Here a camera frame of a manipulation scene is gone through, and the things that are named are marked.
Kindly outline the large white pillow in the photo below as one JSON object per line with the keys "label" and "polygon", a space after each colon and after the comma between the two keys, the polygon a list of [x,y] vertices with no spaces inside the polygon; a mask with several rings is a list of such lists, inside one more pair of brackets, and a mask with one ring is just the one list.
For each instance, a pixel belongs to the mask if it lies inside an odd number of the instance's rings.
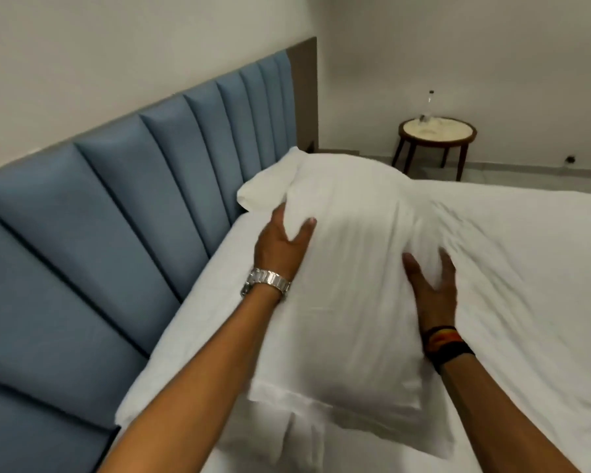
{"label": "large white pillow", "polygon": [[250,398],[294,412],[391,418],[423,407],[428,374],[409,253],[441,279],[441,228],[417,181],[345,154],[305,154],[284,187],[284,229],[316,221],[304,260],[265,339]]}

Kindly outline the striped multicoloured wristband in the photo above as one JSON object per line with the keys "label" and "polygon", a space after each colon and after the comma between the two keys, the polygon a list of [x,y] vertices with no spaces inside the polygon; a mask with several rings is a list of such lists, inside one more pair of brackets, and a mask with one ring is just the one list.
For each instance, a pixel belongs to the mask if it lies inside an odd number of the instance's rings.
{"label": "striped multicoloured wristband", "polygon": [[464,344],[457,328],[452,325],[431,327],[420,334],[423,352],[426,357],[436,355],[445,345]]}

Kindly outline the white duvet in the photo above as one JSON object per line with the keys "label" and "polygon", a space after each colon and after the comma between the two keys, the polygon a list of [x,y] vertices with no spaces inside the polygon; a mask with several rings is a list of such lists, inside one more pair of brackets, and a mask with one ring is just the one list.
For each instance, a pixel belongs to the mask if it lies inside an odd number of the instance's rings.
{"label": "white duvet", "polygon": [[457,269],[457,328],[520,410],[591,473],[591,194],[417,181]]}

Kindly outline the brown wooden headboard frame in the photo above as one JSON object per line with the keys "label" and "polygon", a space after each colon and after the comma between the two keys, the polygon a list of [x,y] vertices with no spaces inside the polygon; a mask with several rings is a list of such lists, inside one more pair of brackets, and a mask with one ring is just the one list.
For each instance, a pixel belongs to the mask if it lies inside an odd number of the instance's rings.
{"label": "brown wooden headboard frame", "polygon": [[297,146],[308,153],[319,147],[317,37],[287,48],[291,64]]}

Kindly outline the white bed sheet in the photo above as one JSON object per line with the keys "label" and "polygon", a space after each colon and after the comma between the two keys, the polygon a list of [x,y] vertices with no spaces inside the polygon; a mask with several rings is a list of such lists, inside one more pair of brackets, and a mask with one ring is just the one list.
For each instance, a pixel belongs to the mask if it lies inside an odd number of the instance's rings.
{"label": "white bed sheet", "polygon": [[[254,246],[270,216],[270,211],[252,212],[235,221],[118,407],[117,441],[236,309]],[[291,416],[248,400],[242,391],[201,473],[280,473]]]}

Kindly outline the person's right forearm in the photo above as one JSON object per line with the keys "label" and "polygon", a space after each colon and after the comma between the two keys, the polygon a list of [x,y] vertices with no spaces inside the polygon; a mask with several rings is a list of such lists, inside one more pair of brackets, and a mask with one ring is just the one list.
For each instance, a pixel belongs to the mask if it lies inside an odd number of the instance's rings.
{"label": "person's right forearm", "polygon": [[440,369],[483,473],[581,473],[472,354]]}

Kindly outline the round wooden side table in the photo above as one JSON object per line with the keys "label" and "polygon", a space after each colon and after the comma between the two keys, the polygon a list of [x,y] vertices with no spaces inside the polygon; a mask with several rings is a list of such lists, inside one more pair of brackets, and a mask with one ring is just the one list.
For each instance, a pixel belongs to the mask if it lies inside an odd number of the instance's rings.
{"label": "round wooden side table", "polygon": [[465,169],[470,144],[476,139],[477,129],[472,124],[455,118],[434,117],[428,121],[413,118],[402,122],[398,127],[399,142],[391,162],[395,167],[405,144],[409,151],[405,158],[402,172],[408,175],[418,147],[443,150],[440,167],[444,168],[451,149],[459,148],[456,182],[460,182]]}

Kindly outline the blue padded headboard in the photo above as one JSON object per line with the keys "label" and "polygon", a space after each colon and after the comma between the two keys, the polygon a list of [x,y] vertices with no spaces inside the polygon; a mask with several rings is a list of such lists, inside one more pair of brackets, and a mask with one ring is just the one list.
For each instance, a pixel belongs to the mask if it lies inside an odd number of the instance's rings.
{"label": "blue padded headboard", "polygon": [[0,168],[0,473],[95,473],[237,190],[296,145],[284,50]]}

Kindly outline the black wristband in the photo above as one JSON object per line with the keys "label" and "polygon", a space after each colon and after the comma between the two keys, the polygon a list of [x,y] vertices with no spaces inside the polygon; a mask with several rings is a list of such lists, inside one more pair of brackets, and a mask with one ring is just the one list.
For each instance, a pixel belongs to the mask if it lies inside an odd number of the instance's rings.
{"label": "black wristband", "polygon": [[427,352],[426,358],[431,362],[435,371],[441,375],[446,363],[465,354],[475,356],[474,351],[465,341],[452,341],[437,347],[434,351]]}

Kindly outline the person's left hand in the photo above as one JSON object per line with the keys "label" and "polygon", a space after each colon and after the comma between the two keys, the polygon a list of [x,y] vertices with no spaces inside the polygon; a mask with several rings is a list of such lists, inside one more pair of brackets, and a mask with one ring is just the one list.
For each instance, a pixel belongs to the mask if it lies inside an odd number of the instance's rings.
{"label": "person's left hand", "polygon": [[292,282],[309,245],[294,245],[284,228],[286,203],[278,205],[254,248],[254,268],[273,271]]}

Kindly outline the flat white pillow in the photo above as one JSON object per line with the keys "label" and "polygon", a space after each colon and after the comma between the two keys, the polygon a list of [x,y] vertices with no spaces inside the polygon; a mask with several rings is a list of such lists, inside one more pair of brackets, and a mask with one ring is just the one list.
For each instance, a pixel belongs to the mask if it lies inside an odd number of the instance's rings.
{"label": "flat white pillow", "polygon": [[202,473],[409,473],[415,457],[449,460],[455,440],[440,385],[435,392],[400,443],[316,424],[243,394]]}

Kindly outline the person's right hand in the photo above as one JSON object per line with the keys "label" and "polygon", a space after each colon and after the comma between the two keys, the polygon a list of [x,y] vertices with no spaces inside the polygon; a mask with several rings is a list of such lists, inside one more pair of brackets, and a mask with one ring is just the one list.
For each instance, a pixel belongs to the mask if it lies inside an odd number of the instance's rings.
{"label": "person's right hand", "polygon": [[428,290],[413,290],[417,305],[420,334],[431,327],[454,326],[455,323],[457,306],[456,268],[449,254],[443,248],[439,249],[439,255],[442,264],[442,275],[438,286],[433,287],[428,282]]}

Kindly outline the silver metal wristwatch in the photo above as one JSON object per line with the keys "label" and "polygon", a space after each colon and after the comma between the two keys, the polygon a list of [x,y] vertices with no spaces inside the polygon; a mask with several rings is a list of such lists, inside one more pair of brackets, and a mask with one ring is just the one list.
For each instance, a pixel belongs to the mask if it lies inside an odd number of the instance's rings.
{"label": "silver metal wristwatch", "polygon": [[288,294],[291,282],[279,274],[265,269],[252,268],[241,289],[241,297],[244,298],[256,284],[265,284],[277,289],[284,298]]}

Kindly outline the person's left forearm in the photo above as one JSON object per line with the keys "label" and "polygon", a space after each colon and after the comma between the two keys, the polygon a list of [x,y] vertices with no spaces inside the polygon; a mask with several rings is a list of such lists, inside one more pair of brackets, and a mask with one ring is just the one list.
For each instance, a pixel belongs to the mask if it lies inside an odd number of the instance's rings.
{"label": "person's left forearm", "polygon": [[256,284],[110,450],[98,473],[200,473],[250,380],[281,292]]}

